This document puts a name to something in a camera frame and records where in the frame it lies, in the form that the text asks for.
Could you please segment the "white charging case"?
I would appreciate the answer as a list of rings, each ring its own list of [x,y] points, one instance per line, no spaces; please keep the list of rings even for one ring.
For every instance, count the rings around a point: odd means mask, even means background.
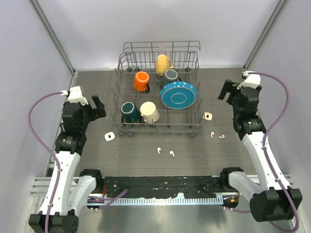
[[[113,132],[108,132],[104,135],[104,138],[107,142],[115,139],[115,134]]]

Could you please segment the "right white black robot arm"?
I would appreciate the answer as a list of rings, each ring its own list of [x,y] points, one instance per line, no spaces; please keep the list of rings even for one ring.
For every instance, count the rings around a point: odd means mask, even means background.
[[[251,156],[259,182],[252,181],[239,167],[228,167],[221,172],[219,185],[226,192],[239,191],[257,222],[291,220],[302,194],[282,174],[264,136],[266,128],[257,115],[260,91],[260,85],[252,87],[231,80],[225,80],[220,91],[220,100],[229,94],[226,102],[233,107],[233,128]]]

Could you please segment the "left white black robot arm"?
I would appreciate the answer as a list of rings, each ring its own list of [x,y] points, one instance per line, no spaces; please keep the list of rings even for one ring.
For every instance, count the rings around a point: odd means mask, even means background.
[[[60,134],[55,141],[54,169],[45,199],[37,214],[29,217],[29,226],[36,233],[75,233],[79,214],[91,193],[100,193],[104,186],[98,169],[84,169],[72,188],[73,176],[86,143],[90,122],[106,117],[104,104],[94,95],[92,108],[84,98],[68,99],[63,104]]]

